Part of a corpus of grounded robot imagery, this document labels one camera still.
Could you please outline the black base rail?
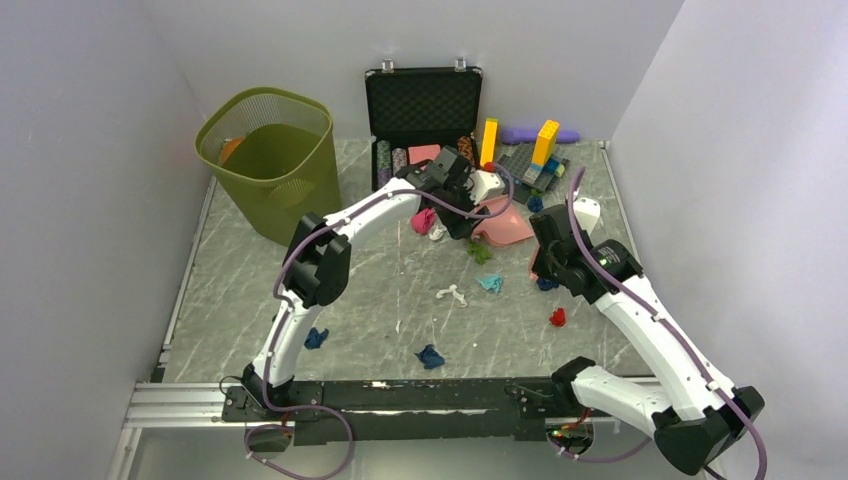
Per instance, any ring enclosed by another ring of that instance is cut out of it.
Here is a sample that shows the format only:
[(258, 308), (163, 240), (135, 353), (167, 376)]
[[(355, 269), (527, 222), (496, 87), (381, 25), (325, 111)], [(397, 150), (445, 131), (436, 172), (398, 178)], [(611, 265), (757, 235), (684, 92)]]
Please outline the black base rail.
[(548, 377), (293, 381), (272, 407), (240, 384), (226, 388), (221, 419), (289, 425), (297, 446), (357, 441), (508, 437), (542, 441), (581, 419), (583, 407)]

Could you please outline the black poker chip case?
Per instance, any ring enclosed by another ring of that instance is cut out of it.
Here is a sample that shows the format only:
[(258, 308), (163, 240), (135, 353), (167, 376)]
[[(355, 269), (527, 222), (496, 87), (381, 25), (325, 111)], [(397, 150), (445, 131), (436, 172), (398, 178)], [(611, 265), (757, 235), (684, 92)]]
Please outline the black poker chip case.
[(452, 66), (399, 68), (390, 59), (364, 74), (371, 141), (371, 188), (380, 188), (377, 144), (392, 148), (476, 139), (483, 70), (463, 57)]

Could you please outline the green paper scrap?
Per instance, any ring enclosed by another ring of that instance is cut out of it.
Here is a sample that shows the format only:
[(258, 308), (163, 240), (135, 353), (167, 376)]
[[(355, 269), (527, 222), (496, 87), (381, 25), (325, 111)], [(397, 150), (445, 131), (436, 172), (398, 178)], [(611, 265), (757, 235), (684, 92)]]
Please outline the green paper scrap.
[(467, 252), (478, 265), (485, 265), (492, 258), (490, 249), (482, 240), (470, 239), (467, 242)]

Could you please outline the pink plastic dustpan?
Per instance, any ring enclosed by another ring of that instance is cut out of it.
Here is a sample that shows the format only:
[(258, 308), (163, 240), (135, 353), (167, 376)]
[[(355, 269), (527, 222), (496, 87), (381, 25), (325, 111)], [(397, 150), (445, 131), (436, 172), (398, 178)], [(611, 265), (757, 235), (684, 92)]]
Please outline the pink plastic dustpan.
[(496, 217), (481, 221), (473, 231), (474, 237), (481, 237), (495, 247), (505, 247), (534, 236), (530, 225), (507, 196), (485, 200), (481, 206), (486, 207), (490, 213), (502, 207), (506, 207), (506, 210)]

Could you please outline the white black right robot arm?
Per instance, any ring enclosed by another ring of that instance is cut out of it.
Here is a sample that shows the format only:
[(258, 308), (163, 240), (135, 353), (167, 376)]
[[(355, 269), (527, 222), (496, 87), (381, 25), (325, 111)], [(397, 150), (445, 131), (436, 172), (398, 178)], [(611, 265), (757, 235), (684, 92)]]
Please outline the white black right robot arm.
[(660, 384), (652, 390), (576, 357), (551, 376), (553, 406), (572, 416), (600, 410), (650, 437), (678, 471), (696, 475), (749, 433), (765, 407), (681, 331), (642, 266), (616, 240), (593, 245), (565, 204), (530, 218), (538, 242), (531, 270), (583, 298), (627, 338)]

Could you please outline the dark blue scrap centre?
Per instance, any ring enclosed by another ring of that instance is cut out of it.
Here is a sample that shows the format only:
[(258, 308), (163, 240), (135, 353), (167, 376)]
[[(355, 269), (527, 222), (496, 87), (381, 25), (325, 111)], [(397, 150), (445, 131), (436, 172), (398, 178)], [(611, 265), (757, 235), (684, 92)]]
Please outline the dark blue scrap centre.
[(440, 368), (445, 364), (444, 357), (437, 352), (433, 344), (427, 344), (415, 354), (425, 370)]

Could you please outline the grey building block baseplate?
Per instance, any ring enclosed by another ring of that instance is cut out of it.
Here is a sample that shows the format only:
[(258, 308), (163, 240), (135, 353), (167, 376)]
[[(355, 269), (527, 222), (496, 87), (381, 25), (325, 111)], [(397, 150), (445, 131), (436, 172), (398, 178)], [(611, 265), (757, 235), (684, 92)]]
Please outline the grey building block baseplate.
[(570, 164), (565, 157), (553, 153), (545, 166), (535, 171), (531, 167), (534, 150), (531, 144), (519, 144), (496, 160), (512, 176), (513, 198), (520, 203), (526, 203), (530, 196), (544, 194), (554, 187)]

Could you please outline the teal paper scrap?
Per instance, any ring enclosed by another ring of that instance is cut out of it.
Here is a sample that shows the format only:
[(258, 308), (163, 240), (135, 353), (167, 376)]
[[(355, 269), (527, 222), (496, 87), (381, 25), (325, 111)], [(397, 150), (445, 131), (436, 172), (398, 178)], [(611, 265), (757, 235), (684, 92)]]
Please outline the teal paper scrap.
[(503, 277), (500, 274), (490, 274), (477, 279), (480, 286), (487, 292), (498, 294), (503, 285)]

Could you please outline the pink card stack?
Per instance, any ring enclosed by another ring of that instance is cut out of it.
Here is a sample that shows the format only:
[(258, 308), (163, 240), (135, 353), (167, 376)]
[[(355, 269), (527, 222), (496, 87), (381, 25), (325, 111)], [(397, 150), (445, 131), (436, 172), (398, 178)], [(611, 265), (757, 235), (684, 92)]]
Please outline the pink card stack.
[(410, 165), (414, 165), (426, 160), (434, 160), (441, 149), (442, 147), (438, 144), (410, 146), (407, 149), (408, 162)]

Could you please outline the dark blue scrap right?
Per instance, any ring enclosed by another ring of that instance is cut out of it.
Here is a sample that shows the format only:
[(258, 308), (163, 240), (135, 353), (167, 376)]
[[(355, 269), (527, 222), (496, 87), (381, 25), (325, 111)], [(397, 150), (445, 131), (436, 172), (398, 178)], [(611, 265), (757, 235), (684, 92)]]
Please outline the dark blue scrap right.
[(557, 282), (547, 280), (547, 279), (544, 279), (544, 278), (537, 278), (535, 283), (536, 283), (537, 288), (540, 291), (543, 291), (543, 292), (554, 290), (554, 289), (557, 289), (559, 287), (559, 284)]

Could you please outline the orange scrap in basket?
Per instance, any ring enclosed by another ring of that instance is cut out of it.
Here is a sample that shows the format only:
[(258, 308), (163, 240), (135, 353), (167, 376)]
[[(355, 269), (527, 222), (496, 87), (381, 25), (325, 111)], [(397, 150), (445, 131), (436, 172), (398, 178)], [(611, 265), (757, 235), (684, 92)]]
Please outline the orange scrap in basket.
[(237, 137), (232, 139), (227, 139), (224, 141), (219, 157), (218, 162), (220, 165), (224, 165), (233, 152), (240, 146), (240, 144), (244, 141), (244, 137)]

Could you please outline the yellow tall block right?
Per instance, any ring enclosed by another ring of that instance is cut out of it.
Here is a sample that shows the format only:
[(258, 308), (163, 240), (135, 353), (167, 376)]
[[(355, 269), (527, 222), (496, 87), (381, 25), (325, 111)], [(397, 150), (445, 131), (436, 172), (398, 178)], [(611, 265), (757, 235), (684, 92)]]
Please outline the yellow tall block right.
[(547, 120), (537, 133), (531, 158), (532, 168), (543, 170), (556, 145), (560, 124)]

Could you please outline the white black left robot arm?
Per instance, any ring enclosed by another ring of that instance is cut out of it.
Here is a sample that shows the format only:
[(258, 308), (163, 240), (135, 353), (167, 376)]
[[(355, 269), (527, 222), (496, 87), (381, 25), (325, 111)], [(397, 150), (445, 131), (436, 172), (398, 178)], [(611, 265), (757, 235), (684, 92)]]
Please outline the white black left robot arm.
[(271, 330), (242, 374), (248, 407), (264, 420), (285, 411), (298, 355), (318, 314), (346, 290), (355, 249), (427, 208), (452, 238), (468, 238), (482, 220), (494, 217), (482, 203), (504, 186), (493, 167), (473, 169), (455, 149), (444, 147), (435, 159), (402, 168), (344, 210), (305, 215), (273, 286), (280, 305)]

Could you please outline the pink hand brush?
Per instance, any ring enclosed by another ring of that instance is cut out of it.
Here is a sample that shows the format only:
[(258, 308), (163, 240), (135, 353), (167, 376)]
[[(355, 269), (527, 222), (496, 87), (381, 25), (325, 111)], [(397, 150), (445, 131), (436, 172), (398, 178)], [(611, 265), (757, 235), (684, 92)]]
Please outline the pink hand brush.
[(539, 246), (536, 246), (536, 248), (533, 251), (533, 254), (531, 256), (531, 259), (528, 263), (528, 276), (529, 276), (529, 279), (532, 282), (535, 282), (538, 279), (538, 275), (536, 274), (536, 272), (534, 270), (534, 265), (535, 265), (535, 262), (538, 258), (538, 255), (539, 255)]

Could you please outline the magenta paper scrap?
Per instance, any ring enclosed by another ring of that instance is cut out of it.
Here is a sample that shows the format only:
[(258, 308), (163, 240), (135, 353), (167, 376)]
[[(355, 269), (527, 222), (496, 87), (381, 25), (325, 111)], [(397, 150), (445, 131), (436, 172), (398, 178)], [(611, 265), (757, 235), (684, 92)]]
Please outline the magenta paper scrap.
[(416, 213), (410, 219), (410, 226), (414, 232), (419, 235), (427, 235), (436, 220), (436, 213), (433, 208), (426, 208)]

